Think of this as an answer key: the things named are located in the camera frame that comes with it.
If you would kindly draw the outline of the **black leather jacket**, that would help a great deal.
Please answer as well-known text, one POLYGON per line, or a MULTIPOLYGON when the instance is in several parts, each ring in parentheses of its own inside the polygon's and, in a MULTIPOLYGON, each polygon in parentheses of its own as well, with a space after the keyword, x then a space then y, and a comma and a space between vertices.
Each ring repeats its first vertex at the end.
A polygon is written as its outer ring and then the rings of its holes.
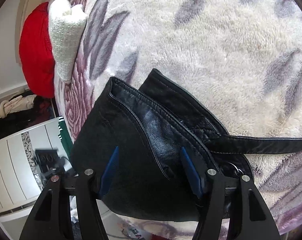
POLYGON ((301 138, 230 135, 189 92, 154 69, 139 89, 111 77, 94 104, 70 154, 76 172, 102 176, 114 150, 118 167, 104 204, 114 213, 144 220, 199 219, 180 152, 224 176, 252 176, 247 154, 302 151, 301 138))

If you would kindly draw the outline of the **beige clothes on shelf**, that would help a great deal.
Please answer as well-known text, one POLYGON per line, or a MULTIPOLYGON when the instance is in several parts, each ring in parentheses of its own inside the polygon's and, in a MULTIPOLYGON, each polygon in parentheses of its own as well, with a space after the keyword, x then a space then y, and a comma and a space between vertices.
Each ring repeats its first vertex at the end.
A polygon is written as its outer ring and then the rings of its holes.
POLYGON ((0 103, 0 118, 5 118, 8 114, 16 113, 20 111, 26 111, 34 107, 34 100, 37 95, 28 95, 18 97, 9 100, 3 100, 0 103))

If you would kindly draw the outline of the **black tripod device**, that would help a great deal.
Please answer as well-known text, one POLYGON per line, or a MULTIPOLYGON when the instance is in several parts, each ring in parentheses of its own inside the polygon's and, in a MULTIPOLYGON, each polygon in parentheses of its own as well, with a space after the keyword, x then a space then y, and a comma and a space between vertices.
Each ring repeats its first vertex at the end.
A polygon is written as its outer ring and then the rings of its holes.
POLYGON ((64 157, 58 156, 57 150, 35 150, 36 167, 44 180, 63 174, 65 162, 64 157))

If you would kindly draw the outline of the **green folded garment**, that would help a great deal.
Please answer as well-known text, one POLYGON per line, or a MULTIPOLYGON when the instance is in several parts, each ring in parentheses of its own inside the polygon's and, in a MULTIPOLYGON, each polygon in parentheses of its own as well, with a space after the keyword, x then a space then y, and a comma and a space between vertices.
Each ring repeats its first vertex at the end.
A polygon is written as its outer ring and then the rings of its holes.
POLYGON ((62 116, 58 117, 58 129, 59 129, 58 137, 67 154, 67 157, 70 158, 71 150, 73 148, 73 141, 71 140, 70 134, 67 129, 66 122, 62 116))

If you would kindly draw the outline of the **red garment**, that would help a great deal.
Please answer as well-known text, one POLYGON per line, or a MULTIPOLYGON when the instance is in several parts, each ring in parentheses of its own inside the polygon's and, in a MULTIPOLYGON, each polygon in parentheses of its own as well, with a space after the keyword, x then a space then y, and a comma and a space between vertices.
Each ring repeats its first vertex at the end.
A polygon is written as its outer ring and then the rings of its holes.
POLYGON ((54 66, 49 37, 48 2, 37 6, 26 18, 19 41, 19 57, 28 87, 43 98, 53 98, 54 66))

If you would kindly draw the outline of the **floral fleece bed blanket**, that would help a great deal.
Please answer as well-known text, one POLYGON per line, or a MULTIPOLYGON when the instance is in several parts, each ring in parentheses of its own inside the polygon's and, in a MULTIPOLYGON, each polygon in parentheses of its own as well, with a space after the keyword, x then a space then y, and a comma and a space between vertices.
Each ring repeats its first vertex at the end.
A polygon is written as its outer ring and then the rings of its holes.
POLYGON ((71 83, 55 71, 71 139, 109 78, 139 88, 154 68, 230 135, 302 137, 302 10, 295 0, 68 1, 88 15, 71 83))

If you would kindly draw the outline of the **white knit folded sweater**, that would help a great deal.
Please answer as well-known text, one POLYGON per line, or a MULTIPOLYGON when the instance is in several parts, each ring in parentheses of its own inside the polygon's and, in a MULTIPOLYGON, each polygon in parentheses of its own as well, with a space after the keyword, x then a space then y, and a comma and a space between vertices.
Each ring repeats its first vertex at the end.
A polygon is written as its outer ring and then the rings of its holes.
POLYGON ((83 5, 54 0, 49 7, 49 37, 55 71, 64 83, 71 83, 75 59, 88 15, 83 5))

